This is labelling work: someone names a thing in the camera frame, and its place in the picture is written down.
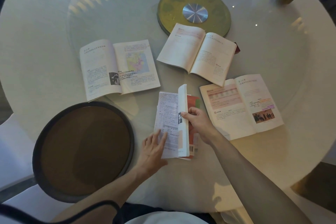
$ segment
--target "gold round plate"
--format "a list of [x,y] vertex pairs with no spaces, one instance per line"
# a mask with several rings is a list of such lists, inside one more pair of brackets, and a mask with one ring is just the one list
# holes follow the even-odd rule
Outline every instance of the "gold round plate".
[[[183,16],[183,7],[187,4],[199,4],[208,11],[208,19],[202,23],[192,23]],[[176,23],[200,27],[206,33],[213,32],[225,36],[231,26],[231,15],[222,0],[160,0],[157,19],[163,31],[170,35]]]

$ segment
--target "white shirt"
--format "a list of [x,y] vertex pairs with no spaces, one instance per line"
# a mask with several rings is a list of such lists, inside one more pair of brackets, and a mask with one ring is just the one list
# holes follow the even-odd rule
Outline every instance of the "white shirt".
[[208,224],[189,213],[153,212],[134,218],[125,224]]

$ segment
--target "forearm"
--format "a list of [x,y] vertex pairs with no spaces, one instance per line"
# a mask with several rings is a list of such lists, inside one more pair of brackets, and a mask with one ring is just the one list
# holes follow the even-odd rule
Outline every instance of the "forearm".
[[[133,191],[145,179],[145,175],[141,174],[141,172],[139,172],[137,169],[132,169],[127,174],[107,184],[92,195],[64,210],[56,218],[54,218],[53,222],[65,220],[69,217],[72,217],[83,209],[104,200],[115,201],[121,207],[128,199],[128,197],[133,193]],[[78,219],[73,224],[110,224],[116,213],[117,212],[112,206],[104,205],[87,213],[85,216]]]
[[255,224],[311,224],[294,202],[246,160],[225,137],[218,133],[212,140],[211,146]]

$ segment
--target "left hand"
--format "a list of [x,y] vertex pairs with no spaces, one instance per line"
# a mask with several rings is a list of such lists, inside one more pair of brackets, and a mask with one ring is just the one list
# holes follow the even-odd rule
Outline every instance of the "left hand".
[[160,132],[161,129],[142,141],[140,157],[134,169],[140,172],[145,179],[151,177],[161,167],[168,165],[167,160],[161,158],[167,139],[167,132],[164,133],[160,144],[158,144]]

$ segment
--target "open textbook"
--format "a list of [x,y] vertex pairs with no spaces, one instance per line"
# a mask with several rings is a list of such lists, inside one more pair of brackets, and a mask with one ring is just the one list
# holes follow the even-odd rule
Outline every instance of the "open textbook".
[[226,80],[224,87],[201,86],[200,90],[212,124],[228,140],[283,125],[260,74]]
[[157,60],[222,87],[236,48],[220,35],[176,23]]
[[98,40],[80,49],[80,62],[87,101],[160,87],[148,40]]
[[178,93],[159,93],[154,131],[161,129],[160,138],[168,132],[162,158],[192,158],[194,155],[198,134],[181,116],[181,112],[187,112],[192,106],[199,107],[200,99],[187,95],[186,84],[179,87]]

